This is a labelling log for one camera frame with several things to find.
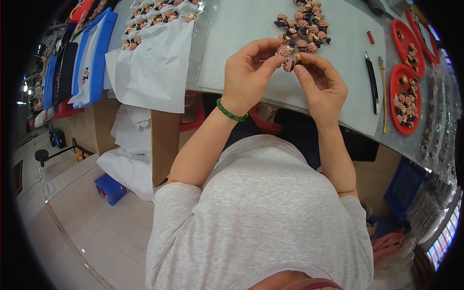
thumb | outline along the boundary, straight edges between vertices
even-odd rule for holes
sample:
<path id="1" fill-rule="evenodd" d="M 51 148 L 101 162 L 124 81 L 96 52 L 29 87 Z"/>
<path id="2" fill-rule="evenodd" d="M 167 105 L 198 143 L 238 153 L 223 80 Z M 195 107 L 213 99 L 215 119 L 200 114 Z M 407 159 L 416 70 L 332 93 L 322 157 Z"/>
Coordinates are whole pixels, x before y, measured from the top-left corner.
<path id="1" fill-rule="evenodd" d="M 300 81 L 301 86 L 308 94 L 308 96 L 311 95 L 310 93 L 319 90 L 316 86 L 316 83 L 314 82 L 312 75 L 304 66 L 297 64 L 295 65 L 293 71 L 295 72 L 298 81 Z"/>
<path id="2" fill-rule="evenodd" d="M 284 62 L 286 62 L 286 59 L 283 56 L 279 54 L 274 55 L 268 58 L 256 72 L 266 79 L 269 79 L 276 69 L 283 65 Z"/>

gray t-shirt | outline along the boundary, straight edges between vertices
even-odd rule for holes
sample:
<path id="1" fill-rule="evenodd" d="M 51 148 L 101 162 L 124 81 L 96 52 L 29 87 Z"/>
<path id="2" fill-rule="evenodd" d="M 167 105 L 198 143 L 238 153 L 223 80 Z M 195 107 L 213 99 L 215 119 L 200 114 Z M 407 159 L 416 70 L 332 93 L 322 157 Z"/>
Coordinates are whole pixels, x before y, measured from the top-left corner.
<path id="1" fill-rule="evenodd" d="M 344 290 L 371 283 L 366 212 L 290 143 L 242 139 L 221 155 L 204 186 L 172 183 L 155 193 L 147 249 L 149 289 L 245 290 L 285 270 Z"/>

black utility knife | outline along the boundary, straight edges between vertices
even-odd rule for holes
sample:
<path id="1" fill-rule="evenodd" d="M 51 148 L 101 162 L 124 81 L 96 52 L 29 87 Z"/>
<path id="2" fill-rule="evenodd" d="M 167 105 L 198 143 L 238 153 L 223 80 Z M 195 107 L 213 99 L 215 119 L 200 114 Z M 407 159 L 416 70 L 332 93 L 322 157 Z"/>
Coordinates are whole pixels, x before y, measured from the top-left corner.
<path id="1" fill-rule="evenodd" d="M 366 64 L 367 64 L 367 71 L 369 72 L 369 80 L 371 82 L 372 101 L 374 103 L 374 114 L 380 114 L 379 94 L 377 93 L 377 83 L 375 82 L 374 67 L 372 66 L 372 62 L 369 59 L 369 56 L 367 55 L 367 51 L 366 51 Z"/>

hair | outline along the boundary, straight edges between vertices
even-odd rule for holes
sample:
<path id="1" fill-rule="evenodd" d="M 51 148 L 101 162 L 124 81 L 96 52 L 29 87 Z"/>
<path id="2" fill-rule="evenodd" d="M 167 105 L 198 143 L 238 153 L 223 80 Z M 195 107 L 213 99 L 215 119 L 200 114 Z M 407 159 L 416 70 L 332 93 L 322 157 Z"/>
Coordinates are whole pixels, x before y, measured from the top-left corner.
<path id="1" fill-rule="evenodd" d="M 30 133 L 32 131 L 31 127 L 29 126 L 29 121 L 26 120 L 26 132 Z"/>

forearm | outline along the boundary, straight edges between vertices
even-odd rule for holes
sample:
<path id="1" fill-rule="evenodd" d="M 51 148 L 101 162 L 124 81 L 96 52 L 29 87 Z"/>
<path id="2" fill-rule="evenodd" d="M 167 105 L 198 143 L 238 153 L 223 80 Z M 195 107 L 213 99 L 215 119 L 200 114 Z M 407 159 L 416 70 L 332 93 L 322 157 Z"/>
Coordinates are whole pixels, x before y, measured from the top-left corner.
<path id="1" fill-rule="evenodd" d="M 177 154 L 168 183 L 203 186 L 236 124 L 216 107 Z"/>
<path id="2" fill-rule="evenodd" d="M 338 125 L 318 128 L 319 154 L 322 173 L 334 185 L 340 196 L 356 195 L 356 171 Z"/>

